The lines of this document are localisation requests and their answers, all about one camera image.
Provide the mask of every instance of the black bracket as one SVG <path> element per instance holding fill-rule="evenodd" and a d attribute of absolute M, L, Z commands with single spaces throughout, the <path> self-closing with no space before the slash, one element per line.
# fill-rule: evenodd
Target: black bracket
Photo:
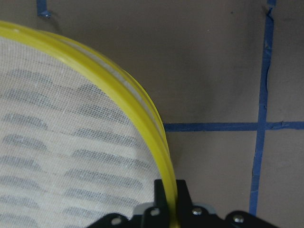
<path fill-rule="evenodd" d="M 228 214 L 225 220 L 205 207 L 192 203 L 186 181 L 177 180 L 177 217 L 180 228 L 277 228 L 243 211 Z M 130 220 L 121 214 L 108 214 L 87 228 L 169 228 L 169 210 L 161 180 L 154 181 L 154 203 Z"/>

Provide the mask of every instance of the blue painter's tape line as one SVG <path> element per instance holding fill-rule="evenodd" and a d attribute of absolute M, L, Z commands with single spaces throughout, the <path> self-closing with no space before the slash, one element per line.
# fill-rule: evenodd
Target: blue painter's tape line
<path fill-rule="evenodd" d="M 266 130 L 275 131 L 281 129 L 304 130 L 304 122 L 277 122 L 277 123 L 266 124 Z"/>
<path fill-rule="evenodd" d="M 268 0 L 267 4 L 270 6 L 276 6 L 276 0 Z"/>
<path fill-rule="evenodd" d="M 47 9 L 47 0 L 37 0 L 37 15 L 50 18 L 51 13 Z"/>
<path fill-rule="evenodd" d="M 256 131 L 257 123 L 164 123 L 166 132 Z"/>
<path fill-rule="evenodd" d="M 258 123 L 164 123 L 166 132 L 234 132 L 256 131 Z M 267 122 L 265 130 L 304 130 L 304 122 Z"/>
<path fill-rule="evenodd" d="M 267 76 L 271 63 L 273 31 L 274 31 L 274 20 L 271 17 L 271 11 L 272 8 L 269 9 L 265 22 L 264 47 L 263 47 L 260 97 L 259 97 L 259 112 L 258 112 L 257 133 L 256 133 L 257 136 L 256 152 L 253 161 L 251 191 L 250 191 L 250 199 L 249 199 L 249 213 L 252 215 L 257 214 L 256 212 L 257 212 L 257 201 L 258 201 L 258 188 L 259 188 L 263 148 L 265 141 L 267 100 L 268 100 Z"/>

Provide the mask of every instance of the gray floor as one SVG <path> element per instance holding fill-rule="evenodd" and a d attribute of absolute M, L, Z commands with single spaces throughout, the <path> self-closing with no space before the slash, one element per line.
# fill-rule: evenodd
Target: gray floor
<path fill-rule="evenodd" d="M 132 74 L 164 122 L 257 122 L 266 0 L 0 0 L 0 19 L 83 42 Z M 268 121 L 304 121 L 304 2 L 277 0 Z M 258 216 L 304 223 L 304 131 L 266 132 Z M 223 217 L 248 210 L 255 132 L 168 133 L 177 178 Z"/>

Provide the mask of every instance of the black plastic part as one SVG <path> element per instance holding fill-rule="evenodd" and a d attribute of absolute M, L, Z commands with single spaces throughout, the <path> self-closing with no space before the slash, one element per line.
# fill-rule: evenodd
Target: black plastic part
<path fill-rule="evenodd" d="M 161 180 L 154 181 L 154 207 L 145 210 L 141 228 L 168 228 L 170 222 L 165 190 Z"/>
<path fill-rule="evenodd" d="M 235 222 L 234 218 L 236 216 L 243 218 L 243 221 Z M 264 228 L 264 227 L 265 228 L 278 228 L 268 222 L 265 222 L 255 216 L 250 215 L 243 211 L 233 211 L 226 216 L 225 220 L 231 222 L 232 224 L 234 224 L 236 227 L 239 227 L 239 228 L 259 228 L 259 227 L 261 227 L 261 228 Z"/>
<path fill-rule="evenodd" d="M 121 214 L 108 214 L 88 228 L 130 228 L 129 220 Z"/>
<path fill-rule="evenodd" d="M 234 228 L 229 222 L 220 219 L 217 215 L 210 215 L 205 208 L 192 204 L 186 181 L 177 180 L 178 202 L 177 217 L 181 228 L 190 227 L 218 227 Z"/>
<path fill-rule="evenodd" d="M 177 180 L 177 217 L 180 228 L 277 228 L 243 211 L 234 211 L 222 220 L 192 200 L 184 180 Z M 154 206 L 131 220 L 120 214 L 108 214 L 88 228 L 169 228 L 169 210 L 161 180 L 154 181 Z"/>

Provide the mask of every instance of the metal bolt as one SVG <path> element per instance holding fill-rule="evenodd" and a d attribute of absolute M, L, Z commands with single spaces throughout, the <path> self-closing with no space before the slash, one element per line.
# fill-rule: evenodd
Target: metal bolt
<path fill-rule="evenodd" d="M 117 225 L 121 224 L 121 222 L 122 222 L 122 219 L 120 217 L 116 217 L 116 218 L 111 220 L 111 225 L 112 226 L 117 226 Z"/>
<path fill-rule="evenodd" d="M 161 211 L 158 208 L 154 208 L 150 211 L 150 214 L 152 216 L 158 216 L 161 213 Z"/>
<path fill-rule="evenodd" d="M 241 215 L 235 215 L 233 216 L 233 221 L 237 222 L 237 223 L 243 223 L 244 222 L 244 217 Z"/>
<path fill-rule="evenodd" d="M 203 210 L 201 208 L 193 208 L 192 214 L 193 215 L 201 215 L 203 213 Z"/>

